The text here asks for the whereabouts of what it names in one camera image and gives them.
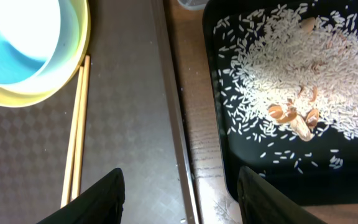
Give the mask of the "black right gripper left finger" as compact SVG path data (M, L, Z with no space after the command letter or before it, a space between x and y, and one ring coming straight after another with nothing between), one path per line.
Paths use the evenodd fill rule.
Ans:
M124 175L115 168L43 224L120 224L125 202Z

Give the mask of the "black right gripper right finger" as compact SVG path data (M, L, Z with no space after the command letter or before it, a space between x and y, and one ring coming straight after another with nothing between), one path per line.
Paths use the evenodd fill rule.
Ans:
M323 221L307 212L247 166L239 170L238 203L246 224L319 224Z

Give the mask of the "rice and food scraps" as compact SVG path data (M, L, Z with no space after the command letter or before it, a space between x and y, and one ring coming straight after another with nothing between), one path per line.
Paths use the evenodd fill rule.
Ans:
M255 140L310 142L328 128L358 140L358 9L348 3L279 4L227 16L218 70L229 130Z

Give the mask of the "light blue bowl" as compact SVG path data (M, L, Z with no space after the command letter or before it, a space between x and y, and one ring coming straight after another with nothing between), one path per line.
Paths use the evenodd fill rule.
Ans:
M78 46L69 0L0 1L0 85L57 78Z

